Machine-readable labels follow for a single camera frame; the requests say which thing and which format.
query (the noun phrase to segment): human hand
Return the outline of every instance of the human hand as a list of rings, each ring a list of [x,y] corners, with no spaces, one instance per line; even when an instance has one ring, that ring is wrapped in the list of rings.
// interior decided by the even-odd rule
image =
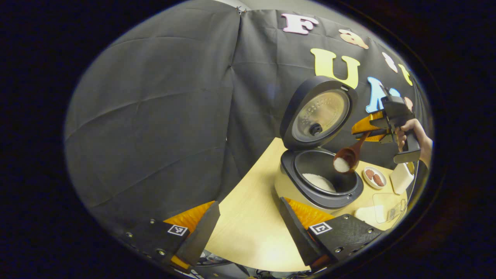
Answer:
[[[406,135],[405,132],[413,129],[413,132],[417,136],[417,141],[420,146],[420,161],[424,162],[424,164],[429,168],[431,162],[433,141],[430,139],[424,128],[420,124],[420,122],[414,118],[408,120],[405,125],[400,127],[396,127],[396,142],[398,143],[398,150],[403,152],[403,147],[405,146]]]

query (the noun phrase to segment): black fabric backdrop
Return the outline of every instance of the black fabric backdrop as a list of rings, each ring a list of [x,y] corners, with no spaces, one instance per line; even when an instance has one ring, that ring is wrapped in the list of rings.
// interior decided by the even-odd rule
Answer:
[[[360,61],[359,101],[342,132],[324,148],[356,142],[351,126],[368,113],[373,76],[414,103],[429,136],[426,99],[414,73],[410,86],[381,52],[339,37],[332,19],[308,35],[286,33],[281,10],[241,15],[231,6],[195,0],[128,31],[82,76],[67,113],[65,153],[74,187],[113,235],[151,217],[166,219],[202,203],[221,201],[274,137],[296,88],[314,76],[311,48],[334,52],[334,74],[345,79],[341,56]],[[396,144],[365,142],[361,159],[394,168]]]

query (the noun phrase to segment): white plate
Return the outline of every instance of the white plate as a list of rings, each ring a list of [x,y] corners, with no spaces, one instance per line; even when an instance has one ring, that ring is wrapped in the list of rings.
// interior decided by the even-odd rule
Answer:
[[[368,169],[369,169],[369,170],[371,170],[371,171],[373,171],[375,174],[377,174],[377,175],[380,177],[380,179],[381,179],[382,183],[384,184],[384,186],[383,186],[383,187],[381,187],[381,186],[377,185],[373,179],[372,179],[372,180],[371,180],[371,179],[369,179],[369,177],[367,176],[367,174],[365,174],[365,172],[366,172]],[[364,176],[365,181],[367,181],[367,183],[368,183],[370,186],[372,186],[372,188],[382,189],[382,188],[384,188],[384,187],[386,186],[386,184],[387,184],[386,177],[382,174],[382,172],[380,172],[378,169],[376,169],[376,168],[374,168],[374,167],[365,167],[365,168],[364,168],[364,170],[363,170],[363,172],[362,172],[362,174],[363,174],[363,176]]]

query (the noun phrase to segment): wooden spoon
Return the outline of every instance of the wooden spoon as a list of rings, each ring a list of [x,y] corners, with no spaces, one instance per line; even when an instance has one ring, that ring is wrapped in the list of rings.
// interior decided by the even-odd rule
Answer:
[[[336,153],[336,156],[334,156],[334,160],[332,161],[333,164],[337,158],[343,158],[350,166],[350,169],[346,172],[340,172],[336,170],[337,172],[346,174],[355,171],[355,169],[358,166],[358,162],[360,161],[360,148],[362,147],[362,144],[364,143],[365,139],[370,135],[370,133],[371,132],[364,133],[356,144],[350,147],[345,147]]]

